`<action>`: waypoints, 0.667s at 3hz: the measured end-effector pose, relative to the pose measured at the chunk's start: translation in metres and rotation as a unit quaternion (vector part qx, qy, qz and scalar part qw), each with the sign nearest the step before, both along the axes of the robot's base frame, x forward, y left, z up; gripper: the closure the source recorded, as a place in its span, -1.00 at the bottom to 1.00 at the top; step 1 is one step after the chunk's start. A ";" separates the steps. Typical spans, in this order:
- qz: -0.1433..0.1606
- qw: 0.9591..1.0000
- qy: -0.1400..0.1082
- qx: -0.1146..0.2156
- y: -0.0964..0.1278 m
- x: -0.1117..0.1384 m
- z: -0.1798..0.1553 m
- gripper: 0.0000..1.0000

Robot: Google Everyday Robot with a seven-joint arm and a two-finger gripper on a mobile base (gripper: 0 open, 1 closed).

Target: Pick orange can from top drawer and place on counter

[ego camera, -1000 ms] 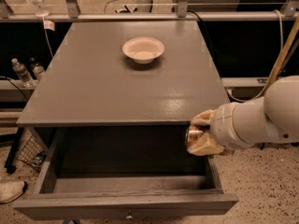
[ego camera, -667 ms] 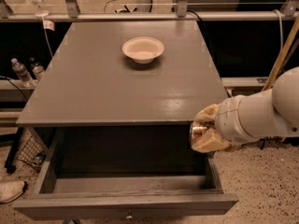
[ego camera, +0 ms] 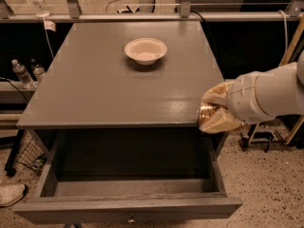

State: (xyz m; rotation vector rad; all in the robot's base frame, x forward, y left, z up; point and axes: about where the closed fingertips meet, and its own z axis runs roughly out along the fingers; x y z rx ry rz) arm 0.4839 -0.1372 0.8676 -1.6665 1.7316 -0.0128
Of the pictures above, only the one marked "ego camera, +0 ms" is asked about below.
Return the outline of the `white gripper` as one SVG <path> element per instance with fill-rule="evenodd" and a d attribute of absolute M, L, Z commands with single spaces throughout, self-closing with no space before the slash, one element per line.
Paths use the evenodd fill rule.
<path fill-rule="evenodd" d="M 259 105 L 256 83 L 260 72 L 238 76 L 234 81 L 223 82 L 207 90 L 201 97 L 203 103 L 227 106 L 217 122 L 199 123 L 199 130 L 208 134 L 231 131 L 245 124 L 256 124 L 274 118 Z"/>

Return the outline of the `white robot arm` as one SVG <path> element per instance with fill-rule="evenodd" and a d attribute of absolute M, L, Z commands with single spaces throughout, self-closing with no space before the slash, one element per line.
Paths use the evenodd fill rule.
<path fill-rule="evenodd" d="M 199 130 L 209 134 L 304 114 L 304 51 L 296 62 L 218 84 L 200 100 Z"/>

